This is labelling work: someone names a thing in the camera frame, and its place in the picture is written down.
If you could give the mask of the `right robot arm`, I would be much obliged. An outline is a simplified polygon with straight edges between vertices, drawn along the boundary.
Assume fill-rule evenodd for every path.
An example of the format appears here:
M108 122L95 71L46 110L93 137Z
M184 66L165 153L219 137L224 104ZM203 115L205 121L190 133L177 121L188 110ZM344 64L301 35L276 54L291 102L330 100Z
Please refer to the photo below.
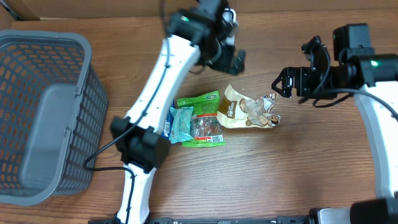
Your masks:
M374 161L376 198L345 208L313 208L297 223L397 223L397 55L376 54L369 26L333 31L333 58L319 36L302 44L309 67L285 67L272 83L284 98L296 89L300 103L353 98L364 122Z

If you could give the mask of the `light blue snack packet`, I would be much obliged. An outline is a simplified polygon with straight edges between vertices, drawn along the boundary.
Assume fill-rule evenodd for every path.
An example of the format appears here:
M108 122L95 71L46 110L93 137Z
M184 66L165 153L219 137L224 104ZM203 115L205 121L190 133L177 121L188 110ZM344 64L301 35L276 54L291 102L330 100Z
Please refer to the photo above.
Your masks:
M172 144L193 139L191 135L191 120L194 107L170 108L173 123L170 130L169 140Z

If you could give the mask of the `beige cookie snack bag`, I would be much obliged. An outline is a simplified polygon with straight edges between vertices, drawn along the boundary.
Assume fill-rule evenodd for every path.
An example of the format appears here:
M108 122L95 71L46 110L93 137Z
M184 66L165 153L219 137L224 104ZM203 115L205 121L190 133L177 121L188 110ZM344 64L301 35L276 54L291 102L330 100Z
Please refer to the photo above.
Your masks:
M237 92L231 85L224 91L218 107L217 120L225 128L273 128L279 125L281 116L270 113L277 95L262 95L252 99Z

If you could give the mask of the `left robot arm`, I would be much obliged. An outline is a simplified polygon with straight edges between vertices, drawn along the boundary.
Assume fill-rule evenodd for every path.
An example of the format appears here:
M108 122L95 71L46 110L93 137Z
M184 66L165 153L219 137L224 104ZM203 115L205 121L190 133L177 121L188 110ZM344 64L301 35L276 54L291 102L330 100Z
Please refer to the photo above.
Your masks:
M107 223L145 223L156 170L164 163L171 143L164 138L165 119L185 76L196 66L237 75L244 70L245 51L236 50L236 12L227 0L199 0L190 9L165 17L159 4L164 32L162 48L141 94L125 117L114 117L113 140L124 171L122 204Z

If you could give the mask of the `green snack bag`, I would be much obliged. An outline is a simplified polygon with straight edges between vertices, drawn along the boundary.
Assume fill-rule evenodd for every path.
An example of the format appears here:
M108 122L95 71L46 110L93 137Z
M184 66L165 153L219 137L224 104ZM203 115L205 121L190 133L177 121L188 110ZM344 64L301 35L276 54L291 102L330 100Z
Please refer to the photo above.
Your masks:
M179 108L193 107L190 121L190 135L193 139L184 141L182 146L216 147L225 145L222 126L217 120L219 102L219 91L177 100Z

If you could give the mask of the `blue snack bar wrapper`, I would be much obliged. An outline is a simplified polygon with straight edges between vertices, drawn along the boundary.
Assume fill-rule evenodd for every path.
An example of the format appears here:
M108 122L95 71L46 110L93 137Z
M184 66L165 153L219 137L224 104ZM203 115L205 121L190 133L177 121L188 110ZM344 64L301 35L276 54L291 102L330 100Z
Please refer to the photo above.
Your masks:
M162 133L163 138L169 139L170 133L171 133L171 128L173 125L174 117L172 116L170 110L175 108L175 103L174 101L171 102L169 110L167 112L167 115L165 117L165 123L164 123L164 130Z

